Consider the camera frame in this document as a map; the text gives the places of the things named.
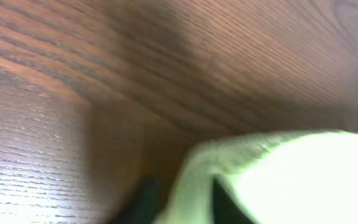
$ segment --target fabric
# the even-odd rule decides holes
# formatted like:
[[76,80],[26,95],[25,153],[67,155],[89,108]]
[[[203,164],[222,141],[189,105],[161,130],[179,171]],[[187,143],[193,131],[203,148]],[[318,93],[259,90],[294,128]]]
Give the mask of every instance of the fabric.
[[214,223],[214,179],[255,224],[358,223],[358,134],[252,134],[198,146],[154,223]]

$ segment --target black object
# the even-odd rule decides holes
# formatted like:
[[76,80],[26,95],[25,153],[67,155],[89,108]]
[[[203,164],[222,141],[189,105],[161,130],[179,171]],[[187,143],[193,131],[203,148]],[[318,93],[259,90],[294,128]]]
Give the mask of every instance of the black object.
[[[211,209],[214,224],[254,224],[244,215],[218,180],[213,181]],[[151,224],[158,213],[158,186],[155,179],[145,179],[134,199],[108,224]]]

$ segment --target light green cloth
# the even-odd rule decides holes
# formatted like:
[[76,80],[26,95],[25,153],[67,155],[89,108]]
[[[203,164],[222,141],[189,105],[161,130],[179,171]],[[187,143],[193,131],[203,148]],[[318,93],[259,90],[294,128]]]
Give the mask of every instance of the light green cloth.
[[280,132],[200,145],[155,223],[213,223],[213,177],[255,223],[358,223],[358,134]]

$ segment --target wooden surface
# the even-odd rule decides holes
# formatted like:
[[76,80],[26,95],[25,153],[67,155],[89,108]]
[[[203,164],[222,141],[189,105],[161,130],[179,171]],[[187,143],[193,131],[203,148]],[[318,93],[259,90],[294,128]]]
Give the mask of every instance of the wooden surface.
[[358,131],[358,0],[0,0],[0,223],[99,223],[209,139]]

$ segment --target wooden panel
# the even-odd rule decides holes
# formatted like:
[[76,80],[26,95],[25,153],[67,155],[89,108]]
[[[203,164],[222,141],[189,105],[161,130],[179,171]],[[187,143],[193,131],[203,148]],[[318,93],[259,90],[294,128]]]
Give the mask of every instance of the wooden panel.
[[98,223],[198,142],[358,131],[358,1],[0,0],[0,223]]

